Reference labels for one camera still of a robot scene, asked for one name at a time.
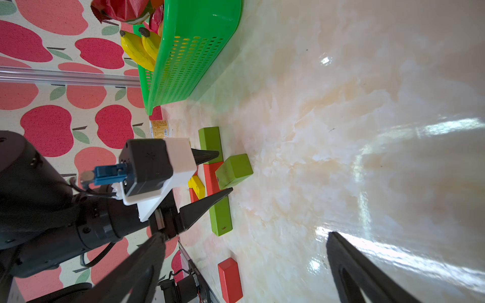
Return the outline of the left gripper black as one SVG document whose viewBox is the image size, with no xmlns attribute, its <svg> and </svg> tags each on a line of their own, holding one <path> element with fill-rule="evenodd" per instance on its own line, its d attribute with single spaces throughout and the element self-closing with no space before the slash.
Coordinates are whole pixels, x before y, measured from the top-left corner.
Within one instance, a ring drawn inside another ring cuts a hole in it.
<svg viewBox="0 0 485 303">
<path fill-rule="evenodd" d="M 195 164 L 200 165 L 219 157 L 218 151 L 191 149 Z M 193 226 L 211 207 L 229 196 L 233 188 L 224 189 L 216 194 L 178 208 L 173 190 L 167 194 L 149 218 L 152 235 L 160 232 L 166 239 L 174 239 Z"/>
</svg>

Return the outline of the yellow block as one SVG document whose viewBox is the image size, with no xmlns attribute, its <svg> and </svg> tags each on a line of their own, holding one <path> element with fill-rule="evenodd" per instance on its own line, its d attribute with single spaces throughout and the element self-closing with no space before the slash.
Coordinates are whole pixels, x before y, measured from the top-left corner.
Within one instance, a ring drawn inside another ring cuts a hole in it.
<svg viewBox="0 0 485 303">
<path fill-rule="evenodd" d="M 205 187 L 197 175 L 193 175 L 188 181 L 188 188 L 193 188 L 200 199 L 205 197 Z"/>
</svg>

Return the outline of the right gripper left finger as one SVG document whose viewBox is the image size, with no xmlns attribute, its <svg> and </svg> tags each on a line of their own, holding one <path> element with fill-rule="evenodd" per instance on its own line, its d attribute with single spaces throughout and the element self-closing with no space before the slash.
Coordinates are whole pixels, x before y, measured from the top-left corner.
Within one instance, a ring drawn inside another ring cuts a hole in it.
<svg viewBox="0 0 485 303">
<path fill-rule="evenodd" d="M 152 234 L 134 253 L 81 296 L 82 302 L 152 302 L 164 262 L 165 235 Z"/>
</svg>

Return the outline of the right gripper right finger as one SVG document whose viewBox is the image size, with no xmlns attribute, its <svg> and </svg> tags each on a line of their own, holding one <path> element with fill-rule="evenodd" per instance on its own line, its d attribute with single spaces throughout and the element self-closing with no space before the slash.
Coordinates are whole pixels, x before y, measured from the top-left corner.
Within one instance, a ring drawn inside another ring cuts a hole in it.
<svg viewBox="0 0 485 303">
<path fill-rule="evenodd" d="M 328 262 L 341 302 L 418 302 L 338 232 L 329 232 Z"/>
</svg>

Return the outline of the green block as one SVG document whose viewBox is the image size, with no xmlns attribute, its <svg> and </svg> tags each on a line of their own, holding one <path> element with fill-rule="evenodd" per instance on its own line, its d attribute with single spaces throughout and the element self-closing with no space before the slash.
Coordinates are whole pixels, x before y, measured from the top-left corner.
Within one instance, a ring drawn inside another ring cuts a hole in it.
<svg viewBox="0 0 485 303">
<path fill-rule="evenodd" d="M 198 131 L 200 147 L 202 150 L 218 151 L 219 156 L 207 162 L 207 164 L 214 164 L 224 161 L 222 153 L 221 136 L 218 126 L 202 128 Z"/>
<path fill-rule="evenodd" d="M 253 175 L 247 154 L 232 155 L 215 172 L 219 189 L 232 188 Z"/>
<path fill-rule="evenodd" d="M 220 237 L 232 231 L 229 198 L 225 197 L 209 209 L 212 232 Z"/>
</svg>

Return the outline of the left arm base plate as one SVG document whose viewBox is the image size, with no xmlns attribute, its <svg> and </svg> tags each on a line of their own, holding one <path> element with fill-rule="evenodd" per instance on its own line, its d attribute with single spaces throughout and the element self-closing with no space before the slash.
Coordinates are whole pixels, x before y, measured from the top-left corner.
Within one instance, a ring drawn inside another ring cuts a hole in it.
<svg viewBox="0 0 485 303">
<path fill-rule="evenodd" d="M 167 278 L 159 280 L 152 302 L 219 302 L 184 247 L 179 244 Z"/>
</svg>

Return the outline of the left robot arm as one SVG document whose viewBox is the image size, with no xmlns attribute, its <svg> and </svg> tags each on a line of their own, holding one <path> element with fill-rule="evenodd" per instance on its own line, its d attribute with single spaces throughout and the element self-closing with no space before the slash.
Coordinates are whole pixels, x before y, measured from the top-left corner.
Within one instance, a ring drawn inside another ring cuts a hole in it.
<svg viewBox="0 0 485 303">
<path fill-rule="evenodd" d="M 1 132 L 1 301 L 22 296 L 17 278 L 54 270 L 128 234 L 151 237 L 96 284 L 76 284 L 40 302 L 152 302 L 165 245 L 187 231 L 231 190 L 178 208 L 173 191 L 217 151 L 185 138 L 128 140 L 117 164 L 65 180 L 26 137 Z"/>
</svg>

